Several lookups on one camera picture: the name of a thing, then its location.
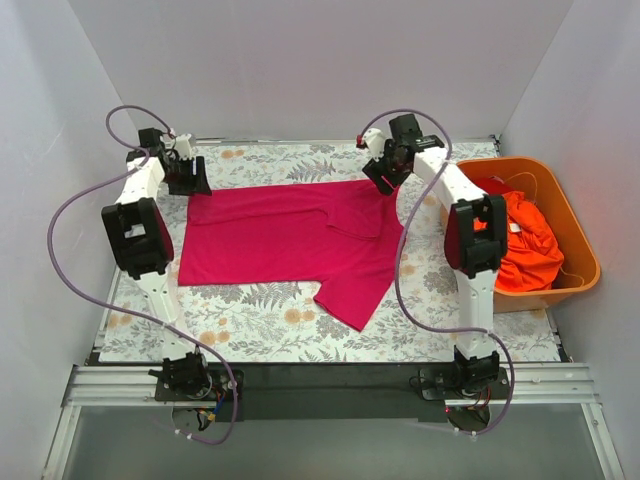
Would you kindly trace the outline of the magenta t shirt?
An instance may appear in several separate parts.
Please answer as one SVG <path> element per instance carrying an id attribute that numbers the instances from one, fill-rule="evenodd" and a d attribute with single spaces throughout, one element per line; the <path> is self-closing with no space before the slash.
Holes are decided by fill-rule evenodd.
<path id="1" fill-rule="evenodd" d="M 181 286 L 312 281 L 356 331 L 394 280 L 397 196 L 368 180 L 219 189 L 187 207 Z"/>

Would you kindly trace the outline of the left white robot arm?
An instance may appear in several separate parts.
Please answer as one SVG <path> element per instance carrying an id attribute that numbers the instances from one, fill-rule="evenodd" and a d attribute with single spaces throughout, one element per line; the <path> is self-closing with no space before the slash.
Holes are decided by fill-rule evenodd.
<path id="1" fill-rule="evenodd" d="M 101 218 L 117 266 L 143 292 L 151 313 L 169 326 L 163 333 L 162 369 L 150 374 L 170 391 L 200 400 L 211 392 L 213 377 L 199 347 L 179 335 L 188 328 L 170 279 L 175 251 L 157 197 L 162 184 L 171 195 L 210 195 L 205 161 L 193 153 L 190 134 L 147 128 L 138 138 L 140 148 L 126 158 L 131 175 Z"/>

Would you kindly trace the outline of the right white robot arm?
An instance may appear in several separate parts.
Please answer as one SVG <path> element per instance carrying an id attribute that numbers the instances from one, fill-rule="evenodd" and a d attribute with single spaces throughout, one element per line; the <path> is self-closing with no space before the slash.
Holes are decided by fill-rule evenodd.
<path id="1" fill-rule="evenodd" d="M 427 400 L 447 393 L 475 397 L 489 391 L 500 377 L 500 361 L 510 354 L 494 332 L 494 291 L 507 253 L 506 202 L 476 186 L 452 159 L 453 145 L 446 131 L 424 134 L 422 112 L 385 112 L 389 133 L 372 122 L 356 140 L 370 155 L 364 174 L 380 193 L 391 195 L 410 176 L 421 179 L 426 194 L 436 195 L 448 211 L 444 255 L 453 270 L 459 294 L 459 324 L 454 358 L 419 371 L 414 386 Z"/>

